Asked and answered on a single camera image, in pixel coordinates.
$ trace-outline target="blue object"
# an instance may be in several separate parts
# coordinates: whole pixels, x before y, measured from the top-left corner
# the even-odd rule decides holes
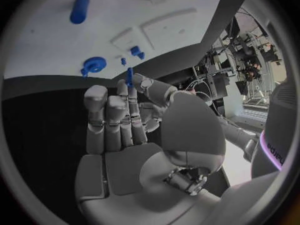
[[[106,67],[106,65],[107,62],[103,57],[91,57],[83,63],[83,69],[81,69],[81,74],[83,77],[87,77],[89,73],[100,72]]]
[[[139,46],[134,46],[133,48],[130,49],[130,51],[132,56],[137,56],[138,54],[141,53]]]
[[[124,57],[121,58],[121,64],[124,66],[127,64],[126,59]]]
[[[90,0],[75,0],[70,15],[70,21],[73,24],[81,24],[86,20]]]
[[[126,80],[126,84],[129,88],[133,88],[133,77],[134,77],[134,70],[132,67],[129,67],[127,69],[127,80]]]
[[[145,59],[145,53],[144,53],[144,52],[140,52],[137,56],[138,56],[141,60]]]

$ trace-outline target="blue cylinder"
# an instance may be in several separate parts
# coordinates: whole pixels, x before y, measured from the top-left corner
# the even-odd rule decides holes
[[[70,15],[73,24],[81,24],[86,20],[90,0],[75,0]]]

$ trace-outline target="purple light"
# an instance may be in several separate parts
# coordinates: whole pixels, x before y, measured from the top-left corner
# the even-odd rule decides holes
[[[261,132],[259,142],[260,142],[260,146],[261,146],[262,150],[264,151],[264,153],[266,154],[266,156],[275,165],[275,167],[281,171],[282,166],[281,166],[280,162],[274,156],[272,156],[271,151],[269,151],[269,149],[268,149],[268,144],[265,140],[265,130],[263,130]]]

